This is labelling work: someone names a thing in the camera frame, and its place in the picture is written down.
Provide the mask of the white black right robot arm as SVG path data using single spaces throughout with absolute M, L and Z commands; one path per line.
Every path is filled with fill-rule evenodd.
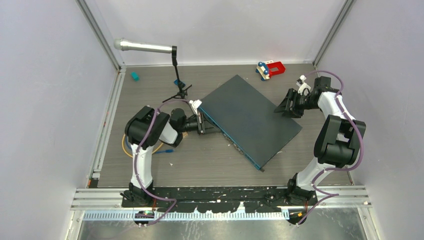
M 346 109 L 339 89 L 331 87 L 331 78 L 317 77 L 313 86 L 301 75 L 297 89 L 291 88 L 275 113 L 301 118 L 306 110 L 319 109 L 325 122 L 315 141 L 314 158 L 287 183 L 285 198 L 291 205 L 307 203 L 317 192 L 317 185 L 330 173 L 346 170 L 359 163 L 366 124 L 356 120 Z

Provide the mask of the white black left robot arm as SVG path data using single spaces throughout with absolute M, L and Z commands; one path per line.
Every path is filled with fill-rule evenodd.
M 123 193 L 125 198 L 141 207 L 148 207 L 153 202 L 152 156 L 157 142 L 175 148 L 183 140 L 184 133 L 201 135 L 219 131 L 200 117 L 200 114 L 186 116 L 181 108 L 168 114 L 144 106 L 128 121 L 124 133 L 132 150 L 132 176 L 128 190 Z

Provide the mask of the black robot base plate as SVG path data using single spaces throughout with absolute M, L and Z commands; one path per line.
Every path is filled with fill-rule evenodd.
M 137 190 L 121 193 L 122 207 L 148 208 L 159 213 L 234 213 L 243 207 L 246 213 L 275 213 L 280 207 L 312 207 L 315 194 L 309 198 L 288 193 L 285 186 L 230 187 L 154 187 L 151 195 Z

